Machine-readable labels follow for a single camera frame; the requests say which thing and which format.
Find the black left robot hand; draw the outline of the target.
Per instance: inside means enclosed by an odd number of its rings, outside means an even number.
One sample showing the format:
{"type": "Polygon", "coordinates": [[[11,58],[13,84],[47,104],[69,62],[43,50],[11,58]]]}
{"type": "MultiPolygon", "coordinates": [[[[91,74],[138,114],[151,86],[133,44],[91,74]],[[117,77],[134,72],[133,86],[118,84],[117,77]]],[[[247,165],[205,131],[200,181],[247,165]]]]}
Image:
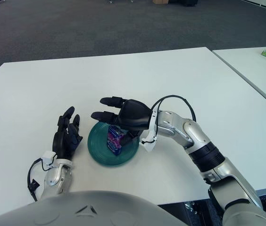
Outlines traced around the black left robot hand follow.
{"type": "Polygon", "coordinates": [[[58,130],[53,138],[52,150],[56,153],[58,159],[72,160],[73,155],[82,141],[83,137],[79,135],[80,116],[77,114],[73,121],[70,119],[75,111],[72,106],[58,119],[58,130]]]}

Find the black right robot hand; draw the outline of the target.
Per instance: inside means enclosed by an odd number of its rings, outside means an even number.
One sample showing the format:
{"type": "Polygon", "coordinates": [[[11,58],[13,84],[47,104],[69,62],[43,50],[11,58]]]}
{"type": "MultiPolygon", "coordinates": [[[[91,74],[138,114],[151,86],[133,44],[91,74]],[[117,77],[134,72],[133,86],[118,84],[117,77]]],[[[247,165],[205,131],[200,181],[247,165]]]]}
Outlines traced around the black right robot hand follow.
{"type": "Polygon", "coordinates": [[[125,146],[140,137],[144,130],[149,129],[152,110],[144,103],[121,97],[104,97],[100,103],[119,108],[118,115],[111,112],[93,112],[91,117],[100,122],[115,125],[125,129],[127,133],[120,140],[120,145],[125,146]]]}

